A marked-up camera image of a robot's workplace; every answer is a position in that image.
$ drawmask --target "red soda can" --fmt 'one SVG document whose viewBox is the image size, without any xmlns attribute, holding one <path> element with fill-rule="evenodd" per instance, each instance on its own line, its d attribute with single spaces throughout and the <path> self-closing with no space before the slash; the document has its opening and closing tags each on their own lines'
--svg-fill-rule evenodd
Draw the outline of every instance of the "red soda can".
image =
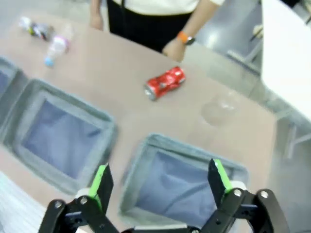
<svg viewBox="0 0 311 233">
<path fill-rule="evenodd" d="M 145 84 L 145 94 L 149 99 L 156 100 L 180 87 L 185 80 L 184 71 L 180 67 L 174 67 L 160 76 L 149 79 Z"/>
</svg>

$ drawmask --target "bottle cap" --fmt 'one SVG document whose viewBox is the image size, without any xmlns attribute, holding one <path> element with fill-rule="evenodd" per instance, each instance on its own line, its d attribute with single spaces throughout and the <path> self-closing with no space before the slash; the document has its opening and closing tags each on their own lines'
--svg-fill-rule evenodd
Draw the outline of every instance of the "bottle cap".
<svg viewBox="0 0 311 233">
<path fill-rule="evenodd" d="M 20 21 L 19 21 L 19 26 L 29 30 L 30 26 L 31 26 L 32 22 L 28 17 L 21 17 Z"/>
<path fill-rule="evenodd" d="M 54 61 L 50 57 L 47 57 L 44 60 L 44 64 L 48 67 L 52 67 L 54 65 Z"/>
</svg>

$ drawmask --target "watch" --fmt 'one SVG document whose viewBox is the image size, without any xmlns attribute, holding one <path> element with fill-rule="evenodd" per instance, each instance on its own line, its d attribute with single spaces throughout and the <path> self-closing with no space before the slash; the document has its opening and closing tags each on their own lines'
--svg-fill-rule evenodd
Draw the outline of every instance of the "watch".
<svg viewBox="0 0 311 233">
<path fill-rule="evenodd" d="M 194 37 L 188 36 L 183 31 L 178 33 L 177 38 L 179 38 L 185 45 L 192 45 L 195 41 Z"/>
</svg>

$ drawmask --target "chair leg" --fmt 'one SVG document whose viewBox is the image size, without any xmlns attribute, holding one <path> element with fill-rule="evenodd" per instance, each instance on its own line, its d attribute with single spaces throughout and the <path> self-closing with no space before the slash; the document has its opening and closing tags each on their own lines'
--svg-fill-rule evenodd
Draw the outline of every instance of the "chair leg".
<svg viewBox="0 0 311 233">
<path fill-rule="evenodd" d="M 295 124 L 291 124 L 290 131 L 288 133 L 288 140 L 286 144 L 285 154 L 287 159 L 293 158 L 294 148 L 296 145 L 295 139 L 297 135 L 297 126 Z"/>
</svg>

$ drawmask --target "hand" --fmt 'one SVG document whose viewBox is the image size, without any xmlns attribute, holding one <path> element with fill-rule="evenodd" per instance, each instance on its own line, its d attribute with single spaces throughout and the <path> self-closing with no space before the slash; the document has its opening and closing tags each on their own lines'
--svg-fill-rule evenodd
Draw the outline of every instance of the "hand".
<svg viewBox="0 0 311 233">
<path fill-rule="evenodd" d="M 178 38 L 171 40 L 162 50 L 162 53 L 173 59 L 181 62 L 184 59 L 186 45 Z"/>
<path fill-rule="evenodd" d="M 92 28 L 102 31 L 104 29 L 104 21 L 102 15 L 100 13 L 91 15 L 89 25 Z"/>
</svg>

